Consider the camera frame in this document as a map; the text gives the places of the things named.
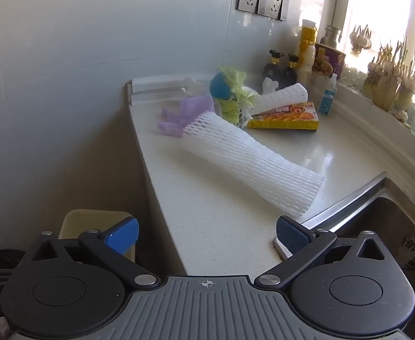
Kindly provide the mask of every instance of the kitchen counter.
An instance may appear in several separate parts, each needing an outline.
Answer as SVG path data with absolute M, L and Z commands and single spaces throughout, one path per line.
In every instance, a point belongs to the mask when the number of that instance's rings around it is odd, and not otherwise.
M 136 139 L 161 211 L 161 224 L 188 275 L 256 276 L 281 262 L 272 246 L 282 214 L 217 166 L 184 150 L 157 129 L 163 108 L 177 101 L 130 106 Z M 415 201 L 415 182 L 375 144 L 335 113 L 320 116 L 317 132 L 248 129 L 261 144 L 325 176 L 304 222 L 374 177 L 387 172 Z

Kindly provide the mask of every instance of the white foam mesh sleeve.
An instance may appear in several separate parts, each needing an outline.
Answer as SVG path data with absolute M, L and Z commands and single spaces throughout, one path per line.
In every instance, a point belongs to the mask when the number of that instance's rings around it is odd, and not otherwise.
M 255 106 L 249 110 L 250 115 L 261 114 L 269 110 L 276 109 L 295 103 L 308 101 L 307 90 L 300 83 L 268 93 L 267 95 L 257 96 Z
M 324 180 L 213 112 L 187 125 L 181 142 L 184 149 L 220 166 L 292 218 L 308 210 Z

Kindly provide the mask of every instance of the food box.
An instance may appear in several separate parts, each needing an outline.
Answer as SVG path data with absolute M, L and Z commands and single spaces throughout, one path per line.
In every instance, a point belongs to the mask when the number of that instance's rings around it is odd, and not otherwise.
M 315 47 L 316 56 L 312 70 L 315 73 L 321 74 L 328 78 L 335 73 L 337 78 L 340 79 L 346 55 L 341 51 L 335 50 L 326 45 L 321 45 L 320 43 L 317 43 Z
M 312 102 L 278 107 L 258 115 L 247 124 L 247 128 L 305 129 L 317 130 L 319 118 Z

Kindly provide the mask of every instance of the gray grip plate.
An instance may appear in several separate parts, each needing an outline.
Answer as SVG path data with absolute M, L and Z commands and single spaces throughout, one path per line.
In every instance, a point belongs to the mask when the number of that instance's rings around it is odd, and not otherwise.
M 24 340 L 15 334 L 13 340 Z M 335 340 L 297 317 L 283 296 L 246 277 L 169 277 L 136 292 L 124 311 L 81 340 Z M 381 337 L 408 340 L 402 332 Z

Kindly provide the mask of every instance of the soy sauce bottle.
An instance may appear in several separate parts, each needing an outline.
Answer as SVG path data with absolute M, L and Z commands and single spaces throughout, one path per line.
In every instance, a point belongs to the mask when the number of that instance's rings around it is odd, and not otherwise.
M 297 62 L 299 61 L 299 57 L 296 55 L 289 55 L 289 64 L 282 73 L 281 73 L 281 80 L 279 80 L 279 86 L 277 89 L 286 88 L 292 86 L 297 82 L 297 73 L 295 68 L 297 66 Z
M 272 55 L 272 58 L 271 58 L 270 63 L 264 67 L 263 81 L 265 78 L 269 78 L 272 81 L 277 81 L 278 82 L 277 89 L 279 89 L 280 84 L 281 84 L 282 69 L 278 66 L 278 63 L 280 62 L 280 58 L 282 58 L 284 54 L 279 53 L 275 50 L 270 50 L 269 53 Z

